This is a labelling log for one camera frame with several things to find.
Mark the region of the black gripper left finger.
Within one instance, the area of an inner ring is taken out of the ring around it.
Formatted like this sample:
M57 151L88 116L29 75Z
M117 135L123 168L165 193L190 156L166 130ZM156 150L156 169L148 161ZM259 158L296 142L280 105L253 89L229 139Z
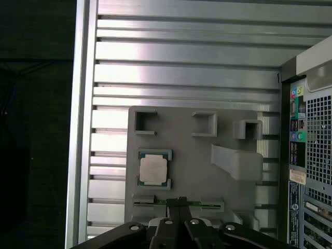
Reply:
M78 248L176 248L179 227L179 198L167 199L166 218L156 226L128 222L100 234Z

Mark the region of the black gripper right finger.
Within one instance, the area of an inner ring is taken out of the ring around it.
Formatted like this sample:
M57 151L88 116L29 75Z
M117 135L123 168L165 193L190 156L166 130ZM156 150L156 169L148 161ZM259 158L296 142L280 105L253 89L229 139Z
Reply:
M228 222L218 228L193 218L186 197L179 197L180 223L194 248L295 248L241 224Z

